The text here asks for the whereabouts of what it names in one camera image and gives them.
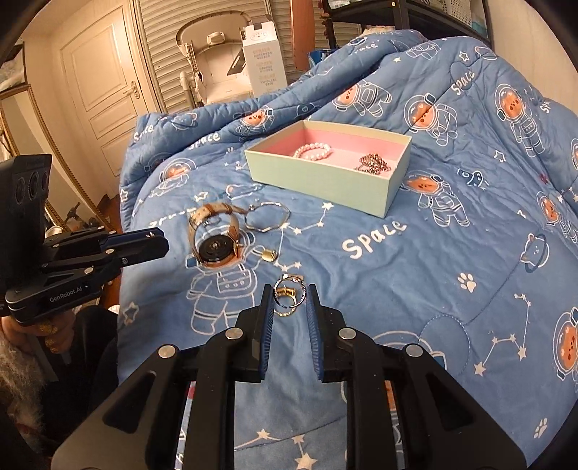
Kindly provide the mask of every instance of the blanket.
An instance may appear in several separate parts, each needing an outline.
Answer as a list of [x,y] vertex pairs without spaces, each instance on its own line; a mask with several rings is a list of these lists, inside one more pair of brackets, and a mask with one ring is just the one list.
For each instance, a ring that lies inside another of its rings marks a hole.
[[[244,149],[299,119],[412,136],[385,218],[253,182]],[[160,227],[171,248],[124,269],[119,378],[162,344],[203,344],[265,284],[301,274],[378,343],[421,344],[530,463],[578,392],[577,177],[576,115],[467,37],[370,34],[275,93],[143,116],[121,175],[123,229]],[[187,218],[217,200],[278,201],[291,216],[267,233],[242,226],[242,263],[215,272],[192,257]],[[276,318],[265,381],[237,387],[236,468],[344,468],[345,414],[343,387],[316,379],[304,308]]]

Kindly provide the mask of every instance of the necklace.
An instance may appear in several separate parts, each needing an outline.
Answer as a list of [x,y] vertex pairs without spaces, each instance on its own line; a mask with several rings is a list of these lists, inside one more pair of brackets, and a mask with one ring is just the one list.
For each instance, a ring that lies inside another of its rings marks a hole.
[[354,168],[357,171],[380,175],[382,171],[391,171],[391,167],[377,153],[368,153],[360,158],[361,165]]
[[295,153],[293,154],[293,158],[301,158],[308,150],[315,150],[315,149],[323,149],[320,153],[314,153],[312,155],[308,155],[304,157],[304,160],[310,161],[317,161],[325,159],[329,156],[329,152],[331,151],[331,147],[327,144],[322,144],[321,142],[315,142],[314,144],[305,144],[299,147]]

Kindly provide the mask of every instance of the mint green box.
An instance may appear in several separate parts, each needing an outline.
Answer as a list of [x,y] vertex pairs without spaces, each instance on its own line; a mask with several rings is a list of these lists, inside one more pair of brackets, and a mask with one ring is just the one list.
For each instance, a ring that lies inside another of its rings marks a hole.
[[[328,144],[324,160],[293,158],[304,144]],[[412,138],[350,124],[298,121],[245,150],[253,180],[385,217],[409,165]],[[382,175],[353,170],[377,153],[391,167]]]

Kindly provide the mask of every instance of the door handle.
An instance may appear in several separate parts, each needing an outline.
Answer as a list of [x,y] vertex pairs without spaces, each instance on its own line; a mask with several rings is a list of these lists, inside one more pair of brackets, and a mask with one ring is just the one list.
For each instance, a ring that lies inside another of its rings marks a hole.
[[133,94],[137,100],[140,98],[140,91],[134,80],[131,81],[131,85],[123,91],[123,95],[125,96],[130,94]]

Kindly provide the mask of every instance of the pink pearl bracelet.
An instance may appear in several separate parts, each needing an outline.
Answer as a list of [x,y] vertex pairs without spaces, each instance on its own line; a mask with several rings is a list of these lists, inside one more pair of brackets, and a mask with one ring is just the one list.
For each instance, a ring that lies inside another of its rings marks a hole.
[[293,154],[293,158],[301,158],[308,150],[315,150],[315,149],[323,149],[320,153],[312,153],[311,155],[307,155],[304,157],[304,160],[322,160],[328,157],[329,152],[331,151],[331,147],[327,144],[322,144],[321,142],[315,142],[314,144],[305,144],[299,147],[295,153]]

